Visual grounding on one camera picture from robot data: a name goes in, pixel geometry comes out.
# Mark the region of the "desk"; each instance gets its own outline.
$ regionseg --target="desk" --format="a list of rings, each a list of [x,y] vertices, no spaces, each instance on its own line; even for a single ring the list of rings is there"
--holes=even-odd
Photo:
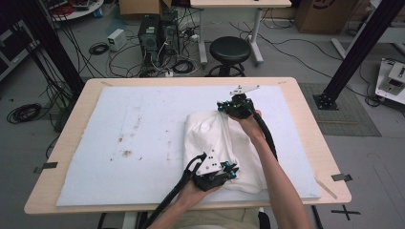
[[[366,22],[363,24],[361,29],[358,31],[357,35],[355,38],[352,40],[350,43],[349,47],[345,50],[343,46],[340,44],[340,42],[336,39],[333,38],[331,40],[331,43],[333,46],[337,49],[339,52],[340,56],[342,58],[346,58],[346,55],[349,53],[349,51],[352,49],[352,46],[354,45],[354,42],[357,40],[359,37],[360,33],[363,31],[364,27],[366,24],[369,22],[370,18],[372,18],[375,10],[378,8],[381,0],[371,0],[370,1],[370,6],[371,6],[371,11],[369,17],[367,18]],[[387,30],[384,32],[384,34],[380,37],[378,40],[378,43],[393,43],[403,54],[405,54],[405,46],[402,43],[405,43],[405,38],[404,38],[404,28],[403,28],[403,23],[397,23],[399,27],[389,27]]]
[[[248,37],[250,47],[253,51],[256,65],[264,63],[263,57],[256,43],[257,33],[259,31],[260,20],[262,17],[262,8],[285,8],[291,6],[288,0],[191,0],[191,6],[200,10],[200,39],[199,51],[200,61],[203,65],[207,63],[206,50],[203,38],[203,23],[205,23],[204,14],[211,14],[210,20],[217,19],[218,15],[222,16],[223,21],[254,21],[253,33]]]
[[[25,212],[32,215],[94,213],[94,212],[130,212],[153,210],[156,205],[111,205],[56,207],[64,179],[80,142],[87,122],[105,87],[142,87],[142,86],[222,86],[222,85],[274,85],[283,92],[292,115],[298,135],[322,197],[305,200],[304,204],[346,203],[351,201],[351,193],[345,181],[333,181],[331,175],[340,174],[325,139],[323,138],[309,106],[295,81],[290,77],[242,77],[242,78],[134,78],[134,79],[91,79],[77,100],[74,110],[58,139],[48,162],[57,162],[57,167],[45,169],[32,190],[25,206]],[[262,207],[268,202],[251,201],[243,203],[206,203],[196,209]]]

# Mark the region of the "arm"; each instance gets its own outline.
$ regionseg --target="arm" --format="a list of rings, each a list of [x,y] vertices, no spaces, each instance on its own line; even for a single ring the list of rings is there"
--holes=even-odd
[[[253,116],[238,121],[250,137],[266,178],[270,203],[280,228],[310,228],[309,218],[304,205],[291,181],[275,159],[268,147],[263,132]]]
[[[197,188],[193,181],[188,181],[185,187],[180,191],[176,201],[167,209],[167,211],[165,211],[156,221],[154,221],[152,225],[148,227],[148,229],[172,228],[182,214],[218,189],[220,189],[220,187],[204,192]]]

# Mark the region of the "folded cloth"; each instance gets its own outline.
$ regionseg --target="folded cloth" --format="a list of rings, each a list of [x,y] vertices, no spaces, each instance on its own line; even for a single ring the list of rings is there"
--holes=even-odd
[[[185,123],[184,168],[195,156],[214,154],[220,162],[229,161],[239,167],[237,178],[225,189],[251,194],[266,189],[266,180],[256,149],[238,122],[218,111],[190,114]]]

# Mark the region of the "black stool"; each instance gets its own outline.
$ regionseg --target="black stool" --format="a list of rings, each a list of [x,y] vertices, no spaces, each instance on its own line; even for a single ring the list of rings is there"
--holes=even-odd
[[[243,39],[233,36],[224,36],[214,40],[209,47],[211,55],[222,65],[213,68],[208,73],[209,76],[216,69],[220,69],[219,76],[245,76],[244,66],[242,62],[246,61],[250,56],[250,46]],[[238,71],[230,75],[230,69]]]

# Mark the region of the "floor mat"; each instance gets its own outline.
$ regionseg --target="floor mat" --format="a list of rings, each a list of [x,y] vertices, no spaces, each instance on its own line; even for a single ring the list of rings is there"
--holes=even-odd
[[[338,111],[325,111],[316,107],[313,95],[321,94],[327,84],[299,85],[323,135],[381,136],[358,98],[348,89],[336,100]]]

